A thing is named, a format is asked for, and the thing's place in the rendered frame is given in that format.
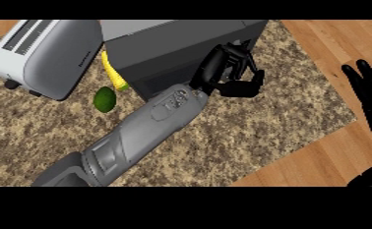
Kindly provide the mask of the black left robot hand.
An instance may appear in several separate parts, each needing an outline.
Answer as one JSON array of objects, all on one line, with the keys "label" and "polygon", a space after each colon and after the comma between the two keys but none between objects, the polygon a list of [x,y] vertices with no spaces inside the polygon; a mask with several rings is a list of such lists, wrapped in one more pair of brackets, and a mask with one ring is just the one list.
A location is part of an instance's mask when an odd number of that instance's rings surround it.
[{"label": "black left robot hand", "polygon": [[263,79],[264,71],[255,67],[248,42],[229,42],[213,48],[189,86],[207,95],[217,89],[224,97],[254,97],[258,95]]}]

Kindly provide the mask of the silver toaster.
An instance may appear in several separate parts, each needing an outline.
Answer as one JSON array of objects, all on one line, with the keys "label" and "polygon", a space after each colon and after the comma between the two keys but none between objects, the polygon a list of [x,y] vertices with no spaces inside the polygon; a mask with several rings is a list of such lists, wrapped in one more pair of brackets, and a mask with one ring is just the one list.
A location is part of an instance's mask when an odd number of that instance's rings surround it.
[{"label": "silver toaster", "polygon": [[102,45],[97,20],[19,20],[0,39],[4,88],[65,100]]}]

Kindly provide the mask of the dark grey microwave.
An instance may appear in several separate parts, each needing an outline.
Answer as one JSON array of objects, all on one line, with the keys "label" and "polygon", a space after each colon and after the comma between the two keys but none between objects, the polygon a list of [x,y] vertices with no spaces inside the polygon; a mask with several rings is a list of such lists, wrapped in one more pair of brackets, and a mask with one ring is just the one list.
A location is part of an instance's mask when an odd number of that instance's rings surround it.
[{"label": "dark grey microwave", "polygon": [[187,84],[217,45],[229,51],[223,79],[254,70],[251,49],[264,20],[103,20],[108,59],[142,99]]}]

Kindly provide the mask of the yellow corn cob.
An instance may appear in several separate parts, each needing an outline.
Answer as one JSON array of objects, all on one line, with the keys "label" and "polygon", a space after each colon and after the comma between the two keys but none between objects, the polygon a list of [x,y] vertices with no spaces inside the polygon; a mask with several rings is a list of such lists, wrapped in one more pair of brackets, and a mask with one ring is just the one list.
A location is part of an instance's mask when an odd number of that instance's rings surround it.
[{"label": "yellow corn cob", "polygon": [[130,87],[130,85],[109,63],[106,51],[102,52],[102,64],[103,64],[103,68],[109,76],[114,88],[117,89],[117,91],[125,90]]}]

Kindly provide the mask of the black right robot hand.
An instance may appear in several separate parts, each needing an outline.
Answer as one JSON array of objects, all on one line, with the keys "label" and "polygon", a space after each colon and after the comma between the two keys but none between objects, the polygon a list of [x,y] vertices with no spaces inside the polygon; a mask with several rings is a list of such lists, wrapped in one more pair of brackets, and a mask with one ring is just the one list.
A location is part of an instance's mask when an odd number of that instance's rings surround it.
[{"label": "black right robot hand", "polygon": [[341,71],[347,76],[354,94],[360,100],[366,122],[372,131],[372,66],[363,59],[356,61],[356,66],[357,69],[353,69],[350,65],[344,64]]}]

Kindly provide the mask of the green avocado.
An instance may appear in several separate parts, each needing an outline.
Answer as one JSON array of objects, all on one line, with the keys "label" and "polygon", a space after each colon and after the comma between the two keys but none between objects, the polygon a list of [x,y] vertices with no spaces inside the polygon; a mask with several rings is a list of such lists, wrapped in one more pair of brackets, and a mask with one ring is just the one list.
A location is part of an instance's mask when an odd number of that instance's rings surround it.
[{"label": "green avocado", "polygon": [[117,95],[109,87],[103,86],[97,90],[93,98],[93,104],[96,109],[103,113],[108,113],[114,109],[117,105]]}]

